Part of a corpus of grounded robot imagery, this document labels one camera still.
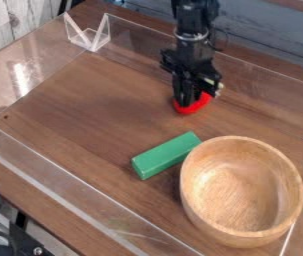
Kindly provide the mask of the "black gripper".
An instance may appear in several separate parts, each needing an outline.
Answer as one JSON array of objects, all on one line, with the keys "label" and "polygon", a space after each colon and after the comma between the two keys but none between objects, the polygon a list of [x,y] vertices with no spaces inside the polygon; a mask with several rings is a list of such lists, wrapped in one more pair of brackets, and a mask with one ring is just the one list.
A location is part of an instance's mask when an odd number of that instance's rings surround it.
[{"label": "black gripper", "polygon": [[186,64],[172,49],[160,51],[160,67],[172,75],[174,98],[180,107],[204,106],[215,96],[222,74],[211,60]]}]

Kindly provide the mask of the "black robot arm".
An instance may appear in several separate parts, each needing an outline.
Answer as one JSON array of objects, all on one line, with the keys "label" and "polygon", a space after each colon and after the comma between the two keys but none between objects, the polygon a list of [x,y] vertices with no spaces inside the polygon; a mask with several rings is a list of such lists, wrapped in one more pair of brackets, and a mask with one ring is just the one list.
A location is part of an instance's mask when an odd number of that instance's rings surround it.
[{"label": "black robot arm", "polygon": [[214,67],[219,7],[219,0],[171,0],[176,46],[160,50],[160,66],[172,75],[172,103],[182,114],[203,108],[223,88]]}]

